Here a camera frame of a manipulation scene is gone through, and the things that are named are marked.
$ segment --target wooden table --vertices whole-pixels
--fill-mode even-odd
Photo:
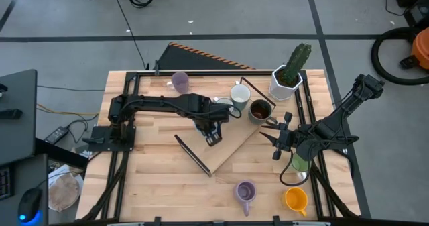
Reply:
[[[110,72],[101,105],[99,125],[109,125],[107,113],[110,100],[122,93],[126,72]],[[317,119],[332,112],[332,101],[323,70],[307,70],[308,82]],[[192,76],[191,91],[208,97],[229,97],[234,81],[240,76]],[[270,76],[248,76],[261,91],[268,94]],[[143,95],[166,97],[178,96],[165,84],[168,77],[145,77],[140,82]],[[252,93],[252,99],[259,99]],[[309,123],[304,89],[301,88],[306,121]],[[283,121],[286,111],[293,114],[289,129],[299,124],[295,98],[276,102],[273,116]],[[195,130],[192,120],[172,113],[139,112],[136,114],[136,143],[130,153],[127,167],[121,222],[153,221],[271,221],[273,215],[281,220],[317,219],[310,180],[301,187],[308,195],[307,217],[286,209],[280,195],[288,189],[279,182],[279,173],[289,160],[284,152],[280,160],[272,160],[274,147],[258,131],[278,135],[278,131],[258,129],[222,166],[207,176],[190,156],[178,145],[174,135],[178,131]],[[324,152],[330,183],[336,193],[354,213],[359,206],[348,162],[332,152]],[[106,186],[110,152],[103,152],[88,165],[82,196],[76,218],[87,214]],[[257,196],[251,203],[250,216],[246,217],[239,203],[233,198],[233,187],[242,180],[256,183]],[[295,173],[286,173],[284,180],[297,182]],[[326,199],[322,187],[323,209],[327,214]],[[113,215],[116,192],[112,193],[109,216]]]

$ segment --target concrete floor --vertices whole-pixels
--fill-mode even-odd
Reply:
[[[7,15],[11,1],[0,0],[0,15],[6,14],[0,20],[0,76],[34,68],[42,85],[103,89],[108,71],[143,69],[116,0],[16,0]],[[384,0],[314,0],[315,7],[309,0],[154,0],[144,9],[132,7],[128,0],[119,2],[134,34],[141,36],[137,45],[146,62],[153,64],[168,42],[176,41],[254,68],[277,68],[298,43],[305,41],[313,45],[305,68],[325,69],[333,93],[338,84],[339,94],[334,97],[345,95],[360,73],[378,77],[369,59],[373,40],[326,40],[323,46],[324,40],[318,36],[305,35],[380,34],[406,26],[402,17],[384,10]],[[390,4],[400,11],[394,0]],[[313,20],[315,11],[320,27]],[[197,40],[166,36],[190,32]],[[198,37],[204,34],[302,36],[267,39],[269,36],[262,35],[239,40]],[[88,38],[93,36],[103,36],[104,41]],[[397,68],[409,52],[404,41],[388,41],[381,47],[381,61],[394,74],[424,76],[421,71]],[[325,64],[326,56],[332,64]],[[38,102],[51,109],[90,113],[98,111],[102,95],[38,89]],[[428,95],[426,86],[402,87],[387,82],[381,98],[364,103],[349,118],[352,134],[361,138],[355,151],[375,219],[429,222],[429,175],[424,165],[429,154],[425,126],[429,114],[424,112]],[[39,111],[37,116],[39,138],[75,119]],[[76,133],[82,131],[78,126]],[[75,145],[67,137],[59,146],[70,149]],[[76,208],[77,204],[63,213],[50,212],[50,223],[72,221]]]

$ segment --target green cup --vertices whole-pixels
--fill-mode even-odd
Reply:
[[[302,159],[297,153],[292,156],[292,167],[299,172],[308,171],[308,161]]]

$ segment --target purple mug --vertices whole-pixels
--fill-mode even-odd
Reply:
[[[244,210],[244,215],[249,216],[250,202],[256,197],[256,187],[249,180],[244,180],[237,184],[234,188],[235,199],[241,204]]]
[[[167,86],[174,87],[179,93],[184,94],[189,90],[189,78],[185,72],[176,72]]]

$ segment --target vacuum cleaner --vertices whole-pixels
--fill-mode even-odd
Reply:
[[[403,69],[410,69],[419,66],[423,68],[427,73],[429,73],[429,27],[424,30],[421,30],[417,27],[401,27],[389,30],[384,34],[381,34],[375,40],[374,45],[371,49],[371,61],[375,71],[385,80],[388,80],[395,84],[419,85],[429,83],[429,76],[415,79],[398,78],[388,73],[382,67],[378,56],[380,45],[386,39],[398,37],[405,37],[409,42],[412,42],[411,55],[407,58],[404,58],[400,62],[400,66]]]

